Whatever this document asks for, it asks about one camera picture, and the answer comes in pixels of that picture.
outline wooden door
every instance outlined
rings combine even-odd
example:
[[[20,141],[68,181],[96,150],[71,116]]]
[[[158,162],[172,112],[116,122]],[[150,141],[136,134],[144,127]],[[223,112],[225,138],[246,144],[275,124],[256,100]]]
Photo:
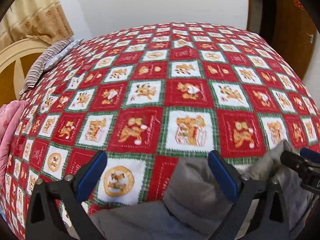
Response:
[[[303,79],[308,69],[317,29],[295,0],[277,0],[275,31],[270,44]]]

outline beige curtain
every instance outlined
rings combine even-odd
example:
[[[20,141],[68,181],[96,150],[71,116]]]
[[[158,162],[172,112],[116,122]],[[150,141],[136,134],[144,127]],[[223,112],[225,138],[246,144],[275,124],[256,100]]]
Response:
[[[59,0],[15,0],[0,22],[0,51],[25,38],[53,44],[72,35]]]

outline wooden headboard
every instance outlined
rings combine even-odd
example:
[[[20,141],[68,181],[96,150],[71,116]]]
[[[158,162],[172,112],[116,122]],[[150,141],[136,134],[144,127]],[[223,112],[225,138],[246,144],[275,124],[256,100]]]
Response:
[[[0,52],[0,106],[20,98],[29,68],[49,46],[41,40],[24,39]]]

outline bedspread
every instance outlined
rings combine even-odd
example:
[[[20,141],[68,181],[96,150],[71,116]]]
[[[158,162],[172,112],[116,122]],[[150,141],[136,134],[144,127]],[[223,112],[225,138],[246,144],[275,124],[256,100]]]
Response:
[[[319,151],[301,80],[259,35],[230,26],[148,25],[82,42],[22,98],[1,190],[20,239],[37,178],[74,174],[100,149],[108,164],[82,203],[89,214],[161,200],[181,156],[217,149],[245,168],[284,139]]]

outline silver bolt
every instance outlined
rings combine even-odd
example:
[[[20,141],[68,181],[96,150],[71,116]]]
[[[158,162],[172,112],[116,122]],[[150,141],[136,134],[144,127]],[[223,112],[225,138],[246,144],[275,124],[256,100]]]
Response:
[[[248,173],[244,173],[244,174],[241,175],[241,178],[242,178],[243,180],[245,180],[245,181],[248,181],[248,180],[250,179],[250,176],[249,176]]]
[[[37,184],[37,185],[40,185],[42,182],[43,182],[43,179],[37,179],[37,180],[36,180],[36,184]]]
[[[271,179],[271,182],[272,182],[274,185],[278,185],[278,184],[279,184],[279,181],[278,181],[276,178],[272,178],[272,179]]]
[[[66,175],[66,176],[64,177],[64,179],[65,179],[66,181],[71,181],[71,180],[73,179],[73,175],[68,174],[68,175]]]

